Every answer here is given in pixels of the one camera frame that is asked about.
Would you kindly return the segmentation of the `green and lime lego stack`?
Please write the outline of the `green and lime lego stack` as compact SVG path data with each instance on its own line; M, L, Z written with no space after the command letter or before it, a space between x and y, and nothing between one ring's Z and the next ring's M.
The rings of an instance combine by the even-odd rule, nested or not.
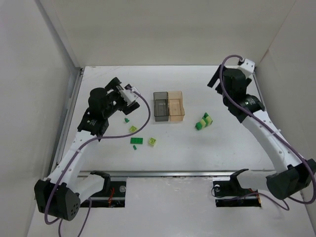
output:
M202 130L210 125L212 125L213 119L210 117L208 113L204 113L203 117L199 122L195 124L196 130Z

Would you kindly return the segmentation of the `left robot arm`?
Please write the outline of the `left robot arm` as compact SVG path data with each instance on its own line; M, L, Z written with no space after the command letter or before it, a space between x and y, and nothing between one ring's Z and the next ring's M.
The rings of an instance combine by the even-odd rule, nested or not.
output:
M131 85L121 86L118 78L105 87L90 92L88 108L77 127L75 138L66 155L53 172L38 180L34 191L39 212L48 216L71 221L80 205L95 193L110 188L111 178L104 171L92 171L87 179L77 182L82 166L89 157L89 150L104 138L109 127L109 117L116 111L125 115L139 108L136 101L140 93Z

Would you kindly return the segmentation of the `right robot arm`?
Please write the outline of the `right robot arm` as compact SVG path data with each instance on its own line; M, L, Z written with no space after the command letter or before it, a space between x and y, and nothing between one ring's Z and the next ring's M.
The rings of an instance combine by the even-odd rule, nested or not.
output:
M310 184L316 184L316 162L306 160L294 151L277 131L260 99L247 93L247 87L252 82L249 76L242 66L233 69L220 65L208 86L214 87L219 82L215 89L222 95L224 105L257 139L275 171L264 174L241 169L231 174L228 180L214 181L215 196L240 197L249 189L262 189L284 200Z

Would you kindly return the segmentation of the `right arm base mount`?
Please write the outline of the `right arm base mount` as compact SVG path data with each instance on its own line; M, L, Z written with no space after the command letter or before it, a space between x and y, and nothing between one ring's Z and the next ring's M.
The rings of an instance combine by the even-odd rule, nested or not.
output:
M216 207L261 207L257 190L244 189L230 177L214 178L211 194Z

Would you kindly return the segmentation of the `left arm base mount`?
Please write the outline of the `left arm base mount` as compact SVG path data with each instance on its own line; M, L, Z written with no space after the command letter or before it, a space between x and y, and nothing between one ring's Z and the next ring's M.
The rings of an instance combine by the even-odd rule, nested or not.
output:
M108 191L99 191L92 197L91 208L124 208L127 179L114 177Z

